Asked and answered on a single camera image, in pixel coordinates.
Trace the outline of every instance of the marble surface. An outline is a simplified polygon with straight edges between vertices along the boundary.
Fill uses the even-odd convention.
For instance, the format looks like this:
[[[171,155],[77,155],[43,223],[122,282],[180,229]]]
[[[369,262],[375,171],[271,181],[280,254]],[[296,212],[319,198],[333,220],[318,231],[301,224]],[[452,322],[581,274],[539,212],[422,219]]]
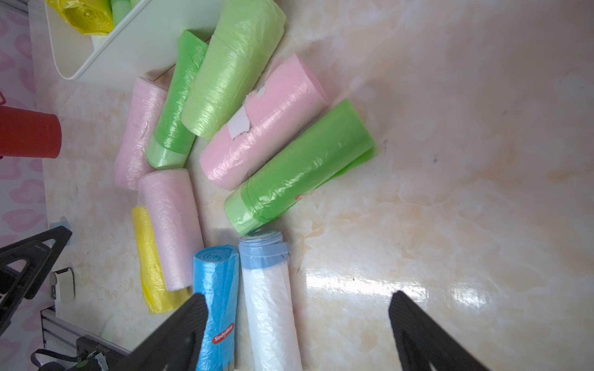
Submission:
[[[493,370],[594,362],[594,2],[279,1],[286,33],[382,149],[270,227],[290,246],[307,370],[399,369],[387,316],[403,290]],[[58,316],[133,348],[166,316],[141,296],[130,210],[113,182],[130,96],[61,80],[30,5],[37,107],[63,149],[44,160],[49,221],[66,217],[77,298]],[[188,162],[205,244],[236,244],[228,192]],[[239,296],[237,368],[251,370]]]

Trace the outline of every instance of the pink heart wallpaper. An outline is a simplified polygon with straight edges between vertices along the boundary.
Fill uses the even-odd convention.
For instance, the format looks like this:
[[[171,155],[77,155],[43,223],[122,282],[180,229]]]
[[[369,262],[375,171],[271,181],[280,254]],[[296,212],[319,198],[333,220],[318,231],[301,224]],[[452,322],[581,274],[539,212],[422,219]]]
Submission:
[[[35,109],[28,19],[0,9],[0,91],[7,106]],[[46,230],[43,164],[39,158],[0,159],[0,247]],[[36,370],[29,356],[43,347],[39,312],[53,305],[46,280],[23,300],[0,338],[0,370]]]

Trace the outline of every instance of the torn paper label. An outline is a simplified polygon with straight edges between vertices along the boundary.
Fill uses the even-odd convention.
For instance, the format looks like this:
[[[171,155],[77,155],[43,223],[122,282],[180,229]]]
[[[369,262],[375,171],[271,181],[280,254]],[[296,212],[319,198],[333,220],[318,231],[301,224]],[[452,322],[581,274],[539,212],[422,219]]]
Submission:
[[[94,358],[97,360],[99,367],[101,367],[101,371],[109,371],[108,360],[103,353],[97,354]]]
[[[245,106],[241,106],[227,122],[227,129],[231,139],[235,139],[239,134],[249,131],[249,119],[247,113],[245,113]]]

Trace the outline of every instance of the light green garbage bag roll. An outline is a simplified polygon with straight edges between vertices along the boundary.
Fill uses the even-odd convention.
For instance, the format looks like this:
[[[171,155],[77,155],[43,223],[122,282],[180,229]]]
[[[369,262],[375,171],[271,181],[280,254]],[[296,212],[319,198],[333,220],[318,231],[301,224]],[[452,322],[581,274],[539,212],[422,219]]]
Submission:
[[[373,138],[345,99],[227,197],[227,218],[240,234],[253,232],[374,154]]]
[[[169,94],[146,152],[148,163],[159,170],[184,167],[196,139],[181,117],[207,49],[208,45],[188,30],[178,38],[178,60]]]
[[[117,26],[132,10],[130,0],[110,0],[113,14],[113,26]]]
[[[283,36],[286,16],[273,0],[227,0],[182,115],[210,140],[241,107]]]

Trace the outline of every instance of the white plastic container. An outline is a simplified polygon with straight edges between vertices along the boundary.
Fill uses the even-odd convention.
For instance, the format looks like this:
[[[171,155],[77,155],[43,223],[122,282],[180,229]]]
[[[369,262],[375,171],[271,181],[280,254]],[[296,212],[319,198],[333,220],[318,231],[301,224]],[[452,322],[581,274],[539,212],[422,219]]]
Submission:
[[[223,0],[142,0],[96,49],[46,3],[53,59],[66,80],[132,91],[136,76],[156,79],[175,64],[177,38],[212,35]]]

